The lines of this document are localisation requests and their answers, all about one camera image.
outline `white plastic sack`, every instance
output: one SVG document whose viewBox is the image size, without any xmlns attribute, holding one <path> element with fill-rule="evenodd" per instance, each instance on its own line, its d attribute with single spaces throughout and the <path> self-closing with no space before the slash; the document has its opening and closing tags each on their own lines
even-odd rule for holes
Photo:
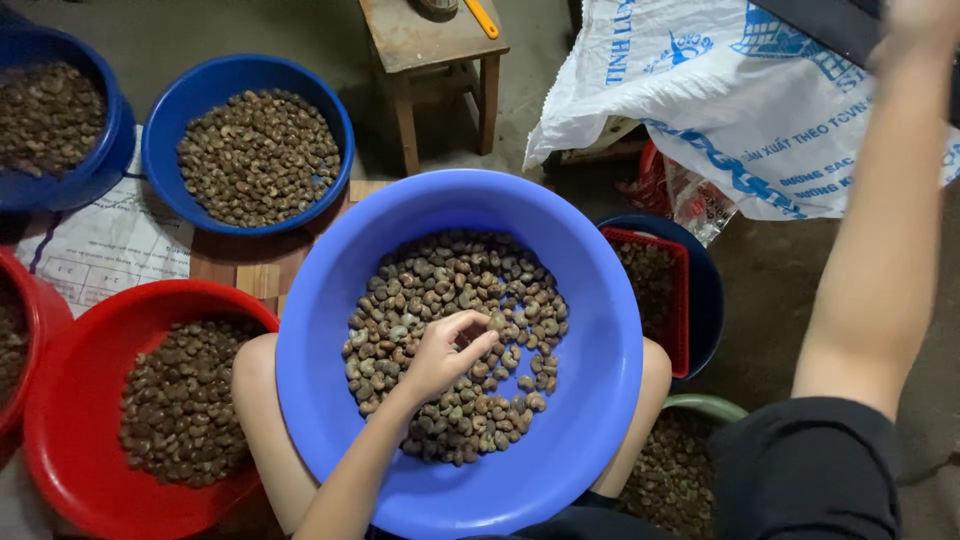
<svg viewBox="0 0 960 540">
<path fill-rule="evenodd" d="M 589 146 L 617 114 L 646 124 L 666 156 L 747 217 L 839 217 L 873 89 L 863 70 L 745 0 L 584 0 L 523 166 Z M 958 172 L 953 129 L 944 182 Z"/>
</svg>

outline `knee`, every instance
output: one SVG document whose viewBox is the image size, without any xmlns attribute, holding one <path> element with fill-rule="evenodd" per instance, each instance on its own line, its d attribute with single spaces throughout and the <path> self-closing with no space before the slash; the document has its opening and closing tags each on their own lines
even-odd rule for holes
<svg viewBox="0 0 960 540">
<path fill-rule="evenodd" d="M 640 386 L 668 391 L 673 381 L 670 356 L 655 341 L 643 338 L 643 375 Z"/>
<path fill-rule="evenodd" d="M 233 360 L 230 392 L 237 412 L 273 396 L 275 387 L 276 334 L 267 333 L 245 343 Z"/>
</svg>

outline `leg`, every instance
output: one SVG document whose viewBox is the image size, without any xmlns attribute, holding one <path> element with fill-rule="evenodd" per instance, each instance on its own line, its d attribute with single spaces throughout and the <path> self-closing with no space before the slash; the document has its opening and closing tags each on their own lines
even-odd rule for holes
<svg viewBox="0 0 960 540">
<path fill-rule="evenodd" d="M 611 499 L 620 496 L 620 491 L 634 471 L 634 464 L 643 450 L 643 443 L 660 415 L 663 402 L 670 391 L 670 381 L 670 358 L 660 345 L 644 337 L 643 376 L 634 420 L 630 423 L 620 448 L 600 474 L 600 478 L 590 487 L 590 491 Z"/>
<path fill-rule="evenodd" d="M 276 395 L 276 334 L 244 345 L 233 361 L 233 407 L 247 436 L 276 519 L 285 534 L 296 530 L 319 484 L 294 449 Z"/>
<path fill-rule="evenodd" d="M 397 73 L 390 78 L 391 93 L 394 96 L 396 122 L 400 128 L 400 144 L 403 145 L 403 165 L 407 176 L 420 172 L 420 158 L 417 156 L 417 132 L 414 130 L 414 103 L 410 95 L 410 78 Z"/>
<path fill-rule="evenodd" d="M 497 55 L 480 60 L 480 155 L 493 151 L 493 131 L 496 126 L 496 98 L 500 85 L 500 57 Z"/>
</svg>

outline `blue plastic basin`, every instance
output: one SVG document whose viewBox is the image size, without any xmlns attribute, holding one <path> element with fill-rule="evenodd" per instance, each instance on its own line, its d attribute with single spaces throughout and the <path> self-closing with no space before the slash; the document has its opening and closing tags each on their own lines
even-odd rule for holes
<svg viewBox="0 0 960 540">
<path fill-rule="evenodd" d="M 61 180 L 20 173 L 0 177 L 0 211 L 67 210 L 92 203 L 120 182 L 133 157 L 133 112 L 107 61 L 57 30 L 26 23 L 0 26 L 0 69 L 49 61 L 66 61 L 93 81 L 107 98 L 107 125 L 86 159 Z"/>
<path fill-rule="evenodd" d="M 597 228 L 618 227 L 641 231 L 685 246 L 690 257 L 689 271 L 689 358 L 690 380 L 710 362 L 723 330 L 723 284 L 707 249 L 696 236 L 678 223 L 654 215 L 631 212 L 597 222 Z"/>
<path fill-rule="evenodd" d="M 393 183 L 324 233 L 294 280 L 280 324 L 276 385 L 303 462 L 323 482 L 364 426 L 340 351 L 347 318 L 382 255 L 426 233 L 474 228 L 513 233 L 556 276 L 570 331 L 555 349 L 557 392 L 530 432 L 473 464 L 427 464 L 396 453 L 373 524 L 407 538 L 509 533 L 546 520 L 600 475 L 636 407 L 642 333 L 616 254 L 568 202 L 520 178 L 451 169 Z M 529 357 L 500 383 L 507 398 L 530 375 Z"/>
<path fill-rule="evenodd" d="M 190 120 L 226 105 L 230 96 L 272 88 L 296 92 L 320 110 L 340 147 L 340 175 L 320 201 L 286 221 L 254 228 L 227 225 L 210 217 L 187 193 L 177 166 L 177 144 L 183 139 Z M 347 185 L 353 164 L 353 127 L 333 90 L 302 66 L 265 55 L 233 55 L 205 61 L 168 86 L 147 117 L 141 146 L 144 171 L 156 192 L 170 208 L 194 225 L 215 233 L 272 234 L 303 225 L 337 199 Z"/>
</svg>

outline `orange handle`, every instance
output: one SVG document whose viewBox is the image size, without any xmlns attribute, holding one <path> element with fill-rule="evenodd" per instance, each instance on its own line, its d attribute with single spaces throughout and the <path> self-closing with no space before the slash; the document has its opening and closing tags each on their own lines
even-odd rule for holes
<svg viewBox="0 0 960 540">
<path fill-rule="evenodd" d="M 477 22 L 480 23 L 480 28 L 483 28 L 487 37 L 496 39 L 496 37 L 500 35 L 500 31 L 496 29 L 496 25 L 493 24 L 493 21 L 490 19 L 490 16 L 487 15 L 487 11 L 483 9 L 483 6 L 480 5 L 480 2 L 477 0 L 464 0 L 464 2 L 467 3 L 467 7 L 470 8 L 470 12 L 476 17 Z"/>
</svg>

